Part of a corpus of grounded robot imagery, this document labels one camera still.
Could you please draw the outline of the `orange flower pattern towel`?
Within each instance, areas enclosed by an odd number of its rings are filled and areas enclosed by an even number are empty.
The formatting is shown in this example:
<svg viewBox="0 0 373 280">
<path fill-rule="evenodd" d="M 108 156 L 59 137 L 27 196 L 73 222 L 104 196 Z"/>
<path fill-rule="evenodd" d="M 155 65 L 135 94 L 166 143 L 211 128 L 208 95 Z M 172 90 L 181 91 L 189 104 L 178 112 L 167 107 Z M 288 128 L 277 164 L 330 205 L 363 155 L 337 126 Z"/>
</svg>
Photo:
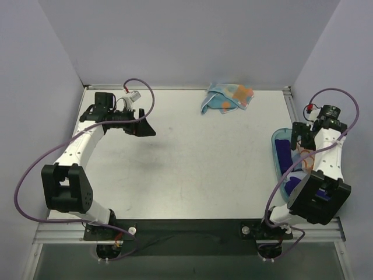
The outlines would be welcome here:
<svg viewBox="0 0 373 280">
<path fill-rule="evenodd" d="M 297 146 L 297 152 L 298 152 L 300 157 L 303 157 L 303 156 L 309 155 L 312 152 L 312 150 L 305 149 L 303 147 Z M 310 172 L 314 167 L 314 160 L 315 160 L 314 155 L 311 155 L 311 156 L 303 159 L 302 162 L 301 162 L 302 170 L 306 173 Z"/>
</svg>

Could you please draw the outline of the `blue orange patterned towel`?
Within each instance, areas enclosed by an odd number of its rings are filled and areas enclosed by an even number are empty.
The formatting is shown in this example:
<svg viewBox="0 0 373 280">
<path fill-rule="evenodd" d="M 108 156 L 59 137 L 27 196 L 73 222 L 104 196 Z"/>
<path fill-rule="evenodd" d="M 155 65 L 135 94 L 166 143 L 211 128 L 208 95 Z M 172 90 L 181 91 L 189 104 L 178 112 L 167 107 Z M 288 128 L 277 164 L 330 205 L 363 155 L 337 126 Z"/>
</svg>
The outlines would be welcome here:
<svg viewBox="0 0 373 280">
<path fill-rule="evenodd" d="M 253 97 L 254 91 L 250 87 L 232 83 L 211 83 L 201 104 L 200 113 L 204 115 L 208 109 L 218 110 L 221 114 L 238 109 L 246 110 Z"/>
</svg>

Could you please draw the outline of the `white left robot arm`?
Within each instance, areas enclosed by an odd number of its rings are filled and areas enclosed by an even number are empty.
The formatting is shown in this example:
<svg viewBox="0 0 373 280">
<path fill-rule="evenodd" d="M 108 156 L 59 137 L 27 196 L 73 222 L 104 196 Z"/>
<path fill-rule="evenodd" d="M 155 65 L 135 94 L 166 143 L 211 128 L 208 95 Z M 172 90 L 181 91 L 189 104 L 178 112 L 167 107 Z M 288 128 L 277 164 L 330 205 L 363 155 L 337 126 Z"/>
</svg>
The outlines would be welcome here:
<svg viewBox="0 0 373 280">
<path fill-rule="evenodd" d="M 121 129 L 136 137 L 156 135 L 144 109 L 132 107 L 140 97 L 137 90 L 127 92 L 121 98 L 124 107 L 119 110 L 115 94 L 96 92 L 94 103 L 79 118 L 74 140 L 53 164 L 41 170 L 47 208 L 99 223 L 97 233 L 104 240 L 111 240 L 118 233 L 115 213 L 94 200 L 85 168 L 98 142 L 110 129 Z"/>
</svg>

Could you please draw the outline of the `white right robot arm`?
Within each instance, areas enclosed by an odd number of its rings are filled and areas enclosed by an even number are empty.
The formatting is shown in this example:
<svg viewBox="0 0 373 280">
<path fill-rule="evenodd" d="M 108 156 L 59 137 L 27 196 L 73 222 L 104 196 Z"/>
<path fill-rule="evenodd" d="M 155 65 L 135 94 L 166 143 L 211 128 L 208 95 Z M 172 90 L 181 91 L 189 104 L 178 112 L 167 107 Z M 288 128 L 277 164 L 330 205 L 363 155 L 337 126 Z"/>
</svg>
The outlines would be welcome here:
<svg viewBox="0 0 373 280">
<path fill-rule="evenodd" d="M 313 169 L 293 190 L 287 204 L 270 210 L 274 194 L 270 195 L 264 220 L 258 225 L 263 238 L 271 239 L 279 233 L 280 227 L 290 227 L 295 216 L 321 225 L 327 225 L 333 219 L 351 193 L 351 186 L 344 182 L 341 164 L 342 147 L 351 128 L 338 120 L 322 117 L 313 124 L 293 123 L 290 148 L 294 150 L 300 140 L 301 145 L 314 144 L 313 151 L 291 165 L 273 191 L 277 191 L 299 162 L 311 156 L 314 156 Z"/>
</svg>

